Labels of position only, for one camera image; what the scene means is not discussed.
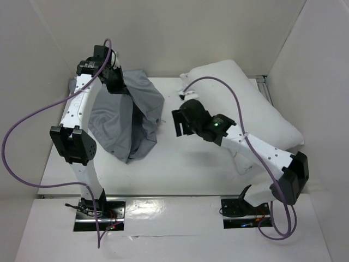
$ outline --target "white wall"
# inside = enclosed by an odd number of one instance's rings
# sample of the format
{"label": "white wall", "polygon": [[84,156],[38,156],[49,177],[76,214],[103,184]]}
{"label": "white wall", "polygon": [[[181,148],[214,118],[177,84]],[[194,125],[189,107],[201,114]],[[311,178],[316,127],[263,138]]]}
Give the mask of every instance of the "white wall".
{"label": "white wall", "polygon": [[176,76],[233,58],[266,75],[305,0],[34,0],[71,70],[106,37],[124,69]]}
{"label": "white wall", "polygon": [[349,0],[308,0],[268,77],[305,136],[311,200],[334,262],[349,257]]}
{"label": "white wall", "polygon": [[[72,75],[50,34],[27,0],[0,7],[0,139],[29,112],[67,95]],[[22,178],[40,183],[51,149],[49,130],[62,107],[18,127],[7,146],[8,162]],[[0,260],[14,261],[36,188],[15,181],[0,164]]]}

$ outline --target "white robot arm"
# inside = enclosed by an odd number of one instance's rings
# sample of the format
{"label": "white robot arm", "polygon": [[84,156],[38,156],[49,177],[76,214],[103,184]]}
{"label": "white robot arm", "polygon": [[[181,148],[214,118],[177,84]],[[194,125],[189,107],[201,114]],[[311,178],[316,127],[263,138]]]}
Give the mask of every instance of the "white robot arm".
{"label": "white robot arm", "polygon": [[[93,57],[81,61],[77,66],[76,87],[78,92],[101,68],[107,58],[108,48],[96,45]],[[121,66],[113,51],[106,67],[86,89],[74,97],[58,127],[51,127],[50,136],[60,156],[70,164],[78,182],[89,185],[99,211],[103,211],[106,195],[100,185],[93,164],[97,145],[88,135],[88,120],[98,92],[108,89],[111,94],[128,94]],[[93,199],[85,186],[81,188],[81,206],[93,209]]]}
{"label": "white robot arm", "polygon": [[[172,112],[177,136],[197,134],[205,141],[239,152],[261,167],[262,163],[248,146],[241,127],[224,115],[211,116],[203,105],[195,99],[186,101],[179,110]],[[296,155],[275,148],[274,146],[248,134],[255,151],[268,165],[286,198],[288,205],[294,205],[309,178],[308,160],[306,155],[298,152]],[[262,183],[248,185],[240,195],[253,207],[278,199],[281,201],[275,185]]]}

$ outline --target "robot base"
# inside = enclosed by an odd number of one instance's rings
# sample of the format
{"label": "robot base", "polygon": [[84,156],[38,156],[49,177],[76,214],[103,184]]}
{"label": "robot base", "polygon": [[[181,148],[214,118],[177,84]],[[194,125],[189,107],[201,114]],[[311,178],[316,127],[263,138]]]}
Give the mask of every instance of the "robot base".
{"label": "robot base", "polygon": [[[125,219],[125,200],[115,200],[105,202],[104,212],[98,212],[99,229],[104,231],[108,226],[120,222],[110,229],[110,231],[123,231]],[[74,232],[96,231],[96,224],[93,210],[88,212],[76,211]]]}
{"label": "robot base", "polygon": [[219,211],[223,216],[224,229],[255,228],[260,220],[261,227],[272,227],[268,204],[253,207],[242,198],[222,198],[222,208]]}

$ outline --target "gray cloth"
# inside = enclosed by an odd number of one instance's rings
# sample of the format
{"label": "gray cloth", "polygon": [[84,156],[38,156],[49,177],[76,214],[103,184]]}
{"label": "gray cloth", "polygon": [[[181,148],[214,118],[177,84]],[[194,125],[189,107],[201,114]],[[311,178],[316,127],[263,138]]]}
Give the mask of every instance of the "gray cloth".
{"label": "gray cloth", "polygon": [[[107,152],[127,163],[142,159],[157,143],[164,97],[143,70],[124,72],[130,95],[102,88],[94,102],[88,128]],[[69,89],[75,89],[71,82]]]}

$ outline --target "zip tie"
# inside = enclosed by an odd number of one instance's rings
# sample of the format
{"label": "zip tie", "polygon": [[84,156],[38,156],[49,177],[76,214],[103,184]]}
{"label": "zip tie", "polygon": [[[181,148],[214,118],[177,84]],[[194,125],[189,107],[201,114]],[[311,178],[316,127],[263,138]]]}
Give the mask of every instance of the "zip tie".
{"label": "zip tie", "polygon": [[239,143],[241,144],[246,138],[247,136],[249,135],[250,133],[246,132],[243,137],[241,138],[241,140],[239,140]]}

